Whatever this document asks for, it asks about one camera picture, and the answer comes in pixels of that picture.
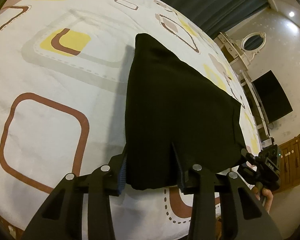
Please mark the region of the person's right hand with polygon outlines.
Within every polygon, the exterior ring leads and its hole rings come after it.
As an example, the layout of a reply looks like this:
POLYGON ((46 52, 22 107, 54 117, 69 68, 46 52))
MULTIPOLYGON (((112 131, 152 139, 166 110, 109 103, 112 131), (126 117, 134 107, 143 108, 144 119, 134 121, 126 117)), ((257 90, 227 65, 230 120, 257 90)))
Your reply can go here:
POLYGON ((253 187, 251 189, 252 193, 254 194, 254 196, 257 198, 257 200, 261 201, 261 196, 264 196, 264 208, 265 210, 267 211, 267 213, 270 213, 270 208, 271 208, 271 205, 273 203, 273 193, 269 190, 269 189, 266 189, 266 188, 263 188, 262 191, 258 191, 258 188, 257 187, 253 187))

